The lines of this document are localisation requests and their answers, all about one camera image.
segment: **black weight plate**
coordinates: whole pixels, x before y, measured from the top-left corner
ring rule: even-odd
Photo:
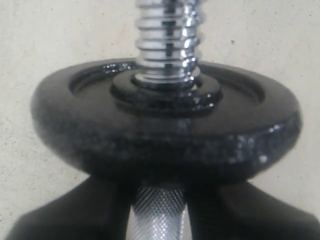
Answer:
[[[297,99],[260,74],[201,62],[223,98],[206,115],[142,114],[122,109],[113,78],[133,59],[85,63],[43,80],[32,100],[43,142],[90,174],[145,184],[217,184],[251,178],[296,143],[302,121]]]

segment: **dumbbell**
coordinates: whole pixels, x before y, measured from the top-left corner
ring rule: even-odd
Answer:
[[[282,84],[199,61],[198,0],[137,0],[136,59],[59,70],[31,103],[43,143],[91,175],[21,217],[8,240],[318,240],[320,226],[246,182],[302,129]]]

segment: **chrome threaded bar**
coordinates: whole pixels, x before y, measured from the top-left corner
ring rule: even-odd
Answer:
[[[185,209],[181,190],[141,188],[133,205],[132,240],[182,240]]]
[[[200,74],[196,47],[200,0],[136,0],[140,50],[135,78],[151,88],[191,86]]]

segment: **gray floor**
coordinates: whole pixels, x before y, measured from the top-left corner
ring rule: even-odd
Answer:
[[[208,0],[204,10],[202,59],[275,78],[303,109],[296,148],[251,182],[320,217],[320,1]],[[137,13],[134,0],[0,1],[0,239],[87,177],[35,136],[35,86],[65,66],[135,56]]]

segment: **concrete floor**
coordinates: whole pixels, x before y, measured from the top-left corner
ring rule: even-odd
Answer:
[[[275,78],[303,109],[296,148],[251,182],[320,217],[320,1],[208,0],[204,10],[202,59]],[[34,88],[65,66],[135,56],[137,13],[134,0],[0,1],[0,239],[87,177],[35,135]]]

